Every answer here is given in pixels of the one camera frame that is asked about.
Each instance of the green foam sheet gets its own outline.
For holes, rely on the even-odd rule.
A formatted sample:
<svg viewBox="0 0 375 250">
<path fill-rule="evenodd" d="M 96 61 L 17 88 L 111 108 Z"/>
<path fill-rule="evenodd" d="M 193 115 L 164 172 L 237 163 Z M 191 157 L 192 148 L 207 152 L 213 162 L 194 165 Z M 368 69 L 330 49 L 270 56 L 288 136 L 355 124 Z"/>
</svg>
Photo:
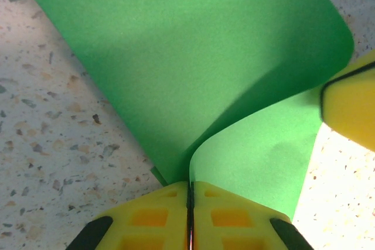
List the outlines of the green foam sheet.
<svg viewBox="0 0 375 250">
<path fill-rule="evenodd" d="M 329 0 L 37 2 L 167 183 L 192 160 L 293 216 L 320 125 L 305 91 L 353 50 Z"/>
</svg>

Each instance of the granite countertop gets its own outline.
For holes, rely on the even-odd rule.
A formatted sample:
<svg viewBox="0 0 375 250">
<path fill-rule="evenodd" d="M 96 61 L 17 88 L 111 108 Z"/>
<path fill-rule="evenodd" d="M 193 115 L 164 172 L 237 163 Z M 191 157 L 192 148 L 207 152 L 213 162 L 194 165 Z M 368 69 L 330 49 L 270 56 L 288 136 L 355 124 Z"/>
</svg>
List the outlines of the granite countertop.
<svg viewBox="0 0 375 250">
<path fill-rule="evenodd" d="M 375 0 L 332 0 L 375 47 Z M 85 223 L 161 185 L 34 0 L 0 0 L 0 249 L 65 249 Z M 294 224 L 317 249 L 375 249 L 375 153 L 322 125 Z"/>
</svg>

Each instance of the speckled countertop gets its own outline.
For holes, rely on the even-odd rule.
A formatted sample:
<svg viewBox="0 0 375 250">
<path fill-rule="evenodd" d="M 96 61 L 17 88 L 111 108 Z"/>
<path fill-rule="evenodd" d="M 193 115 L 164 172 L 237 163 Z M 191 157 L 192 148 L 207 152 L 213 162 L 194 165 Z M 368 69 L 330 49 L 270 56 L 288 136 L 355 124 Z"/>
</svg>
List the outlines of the speckled countertop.
<svg viewBox="0 0 375 250">
<path fill-rule="evenodd" d="M 375 0 L 332 0 L 375 47 Z M 94 215 L 160 184 L 34 0 L 0 0 L 0 249 L 65 249 Z M 317 249 L 375 249 L 375 153 L 322 126 L 294 224 Z"/>
</svg>

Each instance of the yellow plastic object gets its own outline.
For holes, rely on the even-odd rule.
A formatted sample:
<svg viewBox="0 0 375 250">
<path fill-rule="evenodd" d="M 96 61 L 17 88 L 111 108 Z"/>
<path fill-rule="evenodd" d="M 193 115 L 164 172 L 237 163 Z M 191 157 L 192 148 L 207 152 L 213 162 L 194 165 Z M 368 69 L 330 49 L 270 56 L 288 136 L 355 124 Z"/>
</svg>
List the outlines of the yellow plastic object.
<svg viewBox="0 0 375 250">
<path fill-rule="evenodd" d="M 205 182 L 195 182 L 195 250 L 287 250 L 271 218 L 273 209 Z"/>
<path fill-rule="evenodd" d="M 328 126 L 375 151 L 375 50 L 324 85 L 321 107 Z"/>
<path fill-rule="evenodd" d="M 187 187 L 175 183 L 100 214 L 113 223 L 96 250 L 186 250 Z"/>
</svg>

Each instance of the terrazzo surface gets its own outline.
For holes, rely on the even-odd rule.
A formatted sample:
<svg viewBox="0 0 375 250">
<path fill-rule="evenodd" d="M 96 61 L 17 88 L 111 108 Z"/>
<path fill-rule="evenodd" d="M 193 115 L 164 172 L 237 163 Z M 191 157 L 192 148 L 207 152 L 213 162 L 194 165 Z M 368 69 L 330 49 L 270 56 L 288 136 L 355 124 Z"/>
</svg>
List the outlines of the terrazzo surface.
<svg viewBox="0 0 375 250">
<path fill-rule="evenodd" d="M 375 0 L 332 0 L 355 57 Z M 161 187 L 34 0 L 0 0 L 0 249 L 65 249 L 95 215 Z M 375 153 L 319 131 L 294 224 L 317 249 L 375 249 Z"/>
</svg>

